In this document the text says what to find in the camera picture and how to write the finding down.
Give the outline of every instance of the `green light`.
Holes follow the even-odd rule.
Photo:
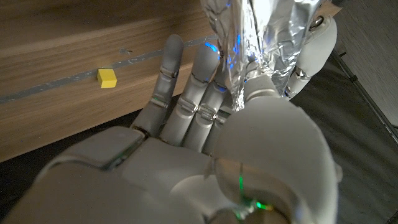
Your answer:
[[[261,208],[261,209],[266,209],[267,208],[266,205],[263,205],[260,202],[257,202],[256,205],[257,205],[257,208]]]
[[[242,220],[241,214],[239,212],[235,212],[235,215],[238,220]]]
[[[241,194],[243,195],[243,176],[239,176],[239,189],[241,190]]]
[[[256,205],[257,205],[257,208],[264,209],[267,211],[272,211],[274,209],[274,207],[272,205],[263,205],[260,202],[256,202]]]

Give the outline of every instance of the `black cable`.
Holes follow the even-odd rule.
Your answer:
[[[395,140],[396,143],[398,143],[398,132],[397,132],[397,126],[394,126],[390,123],[390,121],[386,118],[386,115],[380,110],[380,108],[377,106],[377,104],[373,101],[373,99],[369,96],[367,91],[363,88],[363,86],[360,84],[358,81],[358,78],[356,75],[352,73],[352,71],[348,68],[347,64],[341,59],[341,57],[338,55],[336,50],[333,50],[331,52],[331,57],[335,59],[341,70],[344,72],[344,74],[348,77],[348,79],[354,84],[354,86],[357,88],[365,102],[372,108],[374,114],[379,118],[382,124],[386,127],[388,132],[390,132],[392,138]]]

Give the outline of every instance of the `fingertip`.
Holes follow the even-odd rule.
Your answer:
[[[219,63],[218,48],[210,43],[199,46],[193,61],[192,74],[202,82],[209,82]]]
[[[162,67],[172,73],[180,69],[183,52],[183,41],[177,34],[170,35],[164,48]]]

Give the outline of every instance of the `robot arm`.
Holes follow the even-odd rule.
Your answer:
[[[337,26],[334,18],[320,16],[309,30],[304,46],[298,55],[296,71],[290,76],[285,90],[288,99],[295,97],[325,65],[335,47]]]

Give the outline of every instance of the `robot finger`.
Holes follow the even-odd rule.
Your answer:
[[[217,68],[219,59],[218,49],[214,45],[205,43],[199,46],[193,62],[192,74],[160,134],[161,140],[173,146],[182,144],[193,116],[199,108],[201,98]]]
[[[227,89],[217,84],[217,82],[212,81],[209,84],[185,136],[183,147],[201,152],[226,93]]]
[[[221,108],[217,112],[216,119],[213,122],[210,132],[208,133],[206,143],[201,151],[202,153],[206,155],[211,155],[213,153],[213,148],[217,142],[218,136],[220,135],[221,128],[232,113],[232,97],[228,94],[226,95]]]
[[[165,45],[152,98],[134,120],[131,128],[139,129],[146,134],[157,137],[167,108],[173,96],[178,71],[180,69],[183,51],[183,42],[180,36],[171,35]]]

